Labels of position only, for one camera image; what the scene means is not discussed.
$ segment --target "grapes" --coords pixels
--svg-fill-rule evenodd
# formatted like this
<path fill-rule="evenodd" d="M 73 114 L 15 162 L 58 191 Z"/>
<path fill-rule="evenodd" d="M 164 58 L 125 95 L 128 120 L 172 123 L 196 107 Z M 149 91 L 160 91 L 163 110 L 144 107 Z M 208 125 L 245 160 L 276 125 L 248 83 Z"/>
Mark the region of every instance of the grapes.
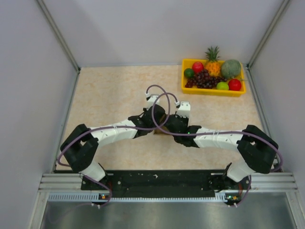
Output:
<path fill-rule="evenodd" d="M 208 70 L 203 69 L 201 72 L 196 73 L 193 78 L 187 79 L 186 88 L 196 86 L 200 89 L 212 89 L 220 82 L 226 82 L 227 79 L 221 76 L 211 77 Z"/>

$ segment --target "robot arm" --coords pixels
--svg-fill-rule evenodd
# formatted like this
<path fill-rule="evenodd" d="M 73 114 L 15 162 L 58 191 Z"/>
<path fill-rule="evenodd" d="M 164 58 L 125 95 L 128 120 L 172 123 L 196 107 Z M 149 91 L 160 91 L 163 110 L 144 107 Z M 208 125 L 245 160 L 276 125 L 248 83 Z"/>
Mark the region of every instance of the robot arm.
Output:
<path fill-rule="evenodd" d="M 199 125 L 186 126 L 188 123 L 191 106 L 188 102 L 181 102 L 176 114 L 170 116 L 170 122 L 165 126 L 170 132 L 180 134 L 212 133 L 211 135 L 198 136 L 174 136 L 177 143 L 186 147 L 217 147 L 239 152 L 243 158 L 230 163 L 224 176 L 235 182 L 241 181 L 244 177 L 255 172 L 268 174 L 275 159 L 276 152 L 265 143 L 254 137 L 242 134 L 220 134 L 229 132 L 224 130 L 212 130 Z M 246 132 L 263 138 L 278 148 L 278 145 L 269 136 L 254 125 L 248 125 L 246 129 L 238 132 Z"/>
<path fill-rule="evenodd" d="M 152 105 L 157 97 L 158 95 L 150 96 L 142 114 L 130 116 L 124 121 L 108 125 L 111 128 L 103 129 L 103 127 L 108 126 L 87 127 L 85 124 L 78 125 L 61 145 L 61 151 L 83 133 L 96 128 L 101 130 L 85 135 L 64 153 L 64 157 L 73 172 L 87 175 L 96 181 L 101 181 L 106 177 L 104 168 L 93 160 L 97 148 L 123 139 L 138 138 L 153 131 L 155 125 L 152 121 Z M 154 108 L 154 117 L 161 120 L 165 115 L 165 110 L 158 105 L 158 102 Z"/>
<path fill-rule="evenodd" d="M 94 131 L 78 142 L 73 144 L 64 156 L 72 170 L 91 177 L 96 181 L 101 181 L 107 176 L 101 165 L 93 160 L 98 147 L 104 146 L 123 139 L 133 139 L 147 135 L 155 127 L 152 119 L 152 105 L 157 99 L 157 95 L 147 98 L 147 106 L 141 115 L 130 116 L 128 119 L 110 125 L 111 128 Z M 171 133 L 185 134 L 184 136 L 174 135 L 174 140 L 186 147 L 218 147 L 239 152 L 243 158 L 227 166 L 223 178 L 241 181 L 244 177 L 255 172 L 267 174 L 275 158 L 275 151 L 265 143 L 241 134 L 219 134 L 223 130 L 211 130 L 200 125 L 189 126 L 189 115 L 191 106 L 189 102 L 176 103 L 179 107 L 175 114 L 171 114 L 164 125 Z M 160 124 L 165 117 L 165 110 L 156 105 L 154 117 Z M 61 151 L 75 138 L 95 127 L 87 128 L 84 124 L 77 126 L 66 141 L 61 146 Z M 187 134 L 213 133 L 211 135 L 188 136 Z M 251 133 L 262 137 L 276 148 L 278 145 L 263 133 L 256 126 L 248 125 L 243 132 Z"/>

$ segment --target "gray wall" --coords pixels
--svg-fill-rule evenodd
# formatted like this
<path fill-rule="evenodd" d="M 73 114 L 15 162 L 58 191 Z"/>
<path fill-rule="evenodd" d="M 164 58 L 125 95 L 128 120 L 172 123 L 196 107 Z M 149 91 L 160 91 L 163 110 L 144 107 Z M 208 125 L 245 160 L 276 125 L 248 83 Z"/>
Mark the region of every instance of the gray wall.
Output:
<path fill-rule="evenodd" d="M 34 0 L 0 7 L 0 227 L 24 229 L 75 72 Z"/>
<path fill-rule="evenodd" d="M 80 66 L 248 62 L 282 0 L 45 0 Z"/>
<path fill-rule="evenodd" d="M 305 200 L 305 1 L 292 1 L 253 67 L 272 136 Z"/>

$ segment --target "red tomato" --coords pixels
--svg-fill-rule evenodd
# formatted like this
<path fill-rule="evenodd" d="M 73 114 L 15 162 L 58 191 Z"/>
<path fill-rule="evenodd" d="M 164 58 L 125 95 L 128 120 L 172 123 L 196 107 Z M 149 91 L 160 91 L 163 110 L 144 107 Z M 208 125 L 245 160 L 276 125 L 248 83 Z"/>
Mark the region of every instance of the red tomato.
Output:
<path fill-rule="evenodd" d="M 229 90 L 231 91 L 239 91 L 242 88 L 242 83 L 237 79 L 232 79 L 228 83 Z"/>
<path fill-rule="evenodd" d="M 195 62 L 192 66 L 192 69 L 195 73 L 199 73 L 204 69 L 204 66 L 201 62 Z"/>

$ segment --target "green lime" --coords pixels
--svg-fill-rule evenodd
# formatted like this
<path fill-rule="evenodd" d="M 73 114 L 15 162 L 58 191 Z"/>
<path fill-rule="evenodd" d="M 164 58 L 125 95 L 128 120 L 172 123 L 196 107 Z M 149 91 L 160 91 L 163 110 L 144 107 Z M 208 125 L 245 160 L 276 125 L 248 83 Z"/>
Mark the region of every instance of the green lime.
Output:
<path fill-rule="evenodd" d="M 184 70 L 184 76 L 185 76 L 186 78 L 188 78 L 188 79 L 193 78 L 194 75 L 195 75 L 195 72 L 194 72 L 193 69 L 187 68 L 187 69 Z"/>
<path fill-rule="evenodd" d="M 226 82 L 219 82 L 216 88 L 218 90 L 229 90 L 229 85 Z"/>

